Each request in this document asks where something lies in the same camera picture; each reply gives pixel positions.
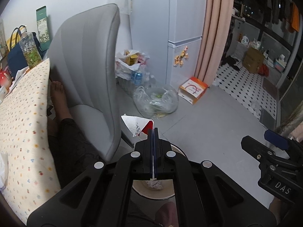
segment curtain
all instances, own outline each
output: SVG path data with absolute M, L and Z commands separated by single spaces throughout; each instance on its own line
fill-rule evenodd
M 210 86 L 228 36 L 234 0 L 207 0 L 200 53 L 194 76 Z

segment refrigerator door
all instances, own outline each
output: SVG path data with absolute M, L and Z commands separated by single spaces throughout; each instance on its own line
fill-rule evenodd
M 188 47 L 188 60 L 183 58 L 183 66 L 174 66 L 175 57 L 180 55 L 185 47 Z M 198 55 L 201 46 L 201 37 L 194 41 L 189 41 L 184 44 L 175 45 L 169 43 L 168 46 L 168 65 L 166 83 L 170 84 L 178 91 L 180 85 L 184 84 L 189 78 L 194 75 L 198 61 Z
M 182 42 L 203 33 L 206 0 L 170 0 L 169 41 Z
M 169 0 L 132 0 L 131 40 L 134 50 L 145 53 L 148 70 L 166 82 Z

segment patterned tablecloth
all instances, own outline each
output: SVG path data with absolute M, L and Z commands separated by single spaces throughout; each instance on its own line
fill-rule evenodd
M 0 152 L 8 154 L 6 201 L 26 224 L 60 190 L 47 138 L 49 59 L 30 70 L 0 104 Z

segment silver screw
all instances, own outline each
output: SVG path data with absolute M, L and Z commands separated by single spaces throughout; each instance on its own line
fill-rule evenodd
M 94 167 L 95 167 L 96 169 L 101 169 L 101 168 L 103 168 L 103 166 L 104 166 L 104 163 L 101 162 L 101 161 L 96 162 L 96 163 L 94 164 Z
M 174 151 L 168 151 L 168 152 L 166 153 L 166 155 L 167 155 L 168 157 L 175 157 L 175 156 L 176 156 L 176 152 L 174 152 Z
M 134 151 L 131 153 L 131 157 L 133 157 L 133 158 L 138 158 L 139 156 L 140 156 L 140 152 L 138 152 L 138 151 Z
M 211 163 L 210 161 L 208 161 L 208 160 L 203 161 L 202 165 L 203 165 L 204 167 L 206 167 L 206 168 L 212 167 L 212 163 Z

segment red bottle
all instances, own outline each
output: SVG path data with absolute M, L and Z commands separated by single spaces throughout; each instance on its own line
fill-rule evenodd
M 7 90 L 9 90 L 10 86 L 12 85 L 12 78 L 7 71 L 3 71 L 0 69 L 0 86 L 5 86 Z

